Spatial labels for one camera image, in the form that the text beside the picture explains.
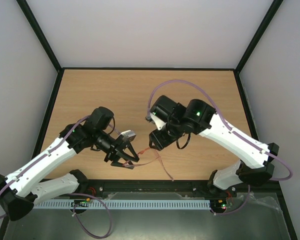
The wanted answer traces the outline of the red thin frame sunglasses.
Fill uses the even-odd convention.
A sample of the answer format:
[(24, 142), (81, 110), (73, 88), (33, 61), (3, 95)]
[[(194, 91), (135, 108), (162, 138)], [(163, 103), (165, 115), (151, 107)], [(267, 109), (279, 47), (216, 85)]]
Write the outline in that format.
[(139, 151), (139, 152), (137, 153), (137, 156), (139, 157), (139, 156), (145, 154), (145, 153), (148, 152), (148, 151), (151, 151), (151, 152), (153, 153), (153, 155), (154, 155), (154, 157), (152, 158), (152, 160), (150, 160), (150, 161), (148, 161), (148, 162), (144, 162), (144, 163), (137, 163), (137, 164), (129, 163), (129, 161), (127, 160), (125, 163), (122, 164), (122, 166), (123, 166), (124, 168), (126, 168), (126, 169), (131, 169), (131, 170), (132, 170), (133, 168), (136, 168), (136, 167), (143, 167), (143, 166), (149, 165), (149, 164), (151, 164), (151, 163), (157, 161), (157, 162), (160, 163), (162, 169), (164, 170), (164, 172), (166, 173), (166, 175), (169, 177), (169, 179), (170, 179), (172, 182), (174, 182), (174, 181), (175, 181), (174, 177), (167, 171), (167, 169), (166, 169), (166, 167), (165, 167), (165, 165), (164, 165), (164, 163), (163, 163), (162, 157), (161, 157), (161, 155), (158, 153), (157, 150), (155, 150), (155, 149), (153, 149), (153, 148), (150, 148), (150, 147), (147, 147), (147, 148), (145, 148), (145, 149)]

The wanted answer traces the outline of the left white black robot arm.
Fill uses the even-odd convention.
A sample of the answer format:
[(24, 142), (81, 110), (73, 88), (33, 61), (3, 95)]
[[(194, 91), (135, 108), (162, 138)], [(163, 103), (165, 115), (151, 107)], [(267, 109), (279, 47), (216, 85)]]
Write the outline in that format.
[(106, 107), (96, 108), (90, 115), (69, 124), (40, 154), (16, 171), (0, 174), (0, 205), (11, 221), (26, 216), (35, 205), (67, 194), (84, 194), (89, 185), (87, 177), (78, 169), (48, 181), (42, 181), (66, 160), (84, 149), (102, 151), (105, 162), (113, 167), (133, 166), (139, 161), (131, 142), (132, 130), (113, 138), (105, 129), (114, 121), (114, 113)]

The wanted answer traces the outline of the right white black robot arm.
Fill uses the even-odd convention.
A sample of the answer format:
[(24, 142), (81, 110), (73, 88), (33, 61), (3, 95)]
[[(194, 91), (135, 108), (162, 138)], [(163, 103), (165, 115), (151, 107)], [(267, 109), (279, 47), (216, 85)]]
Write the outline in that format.
[(273, 176), (275, 167), (272, 161), (278, 155), (279, 146), (262, 143), (238, 130), (203, 100), (192, 99), (183, 106), (162, 95), (150, 108), (146, 120), (156, 126), (149, 134), (152, 149), (161, 151), (177, 144), (184, 135), (198, 135), (214, 141), (239, 158), (233, 165), (211, 173), (206, 190), (214, 196), (241, 183), (260, 187)]

